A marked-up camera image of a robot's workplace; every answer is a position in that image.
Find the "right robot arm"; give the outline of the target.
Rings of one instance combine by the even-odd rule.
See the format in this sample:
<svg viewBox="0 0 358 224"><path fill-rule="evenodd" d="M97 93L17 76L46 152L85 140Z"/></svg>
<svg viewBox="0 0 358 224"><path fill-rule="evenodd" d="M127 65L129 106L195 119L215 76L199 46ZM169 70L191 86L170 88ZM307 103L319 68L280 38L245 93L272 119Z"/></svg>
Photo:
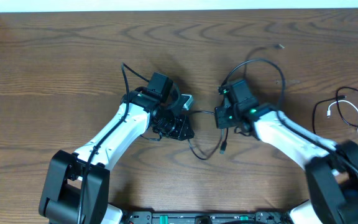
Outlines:
<svg viewBox="0 0 358 224"><path fill-rule="evenodd" d="M280 151L305 172L310 198L288 213L292 223L358 223L358 145L338 144L288 119L279 106L259 104L244 88L219 88L219 129L240 128Z"/></svg>

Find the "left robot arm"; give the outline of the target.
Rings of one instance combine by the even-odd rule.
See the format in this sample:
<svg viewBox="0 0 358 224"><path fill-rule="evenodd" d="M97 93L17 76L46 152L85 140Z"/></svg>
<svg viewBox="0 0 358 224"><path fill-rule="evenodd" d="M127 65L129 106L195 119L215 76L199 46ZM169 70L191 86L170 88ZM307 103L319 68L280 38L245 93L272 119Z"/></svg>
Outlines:
<svg viewBox="0 0 358 224"><path fill-rule="evenodd" d="M194 132L184 110L193 97L181 94L173 107L163 96L140 87L124 95L110 122L73 153L51 159L39 204L50 223L122 223L124 212L108 203L110 173L128 147L149 128L160 137L183 141Z"/></svg>

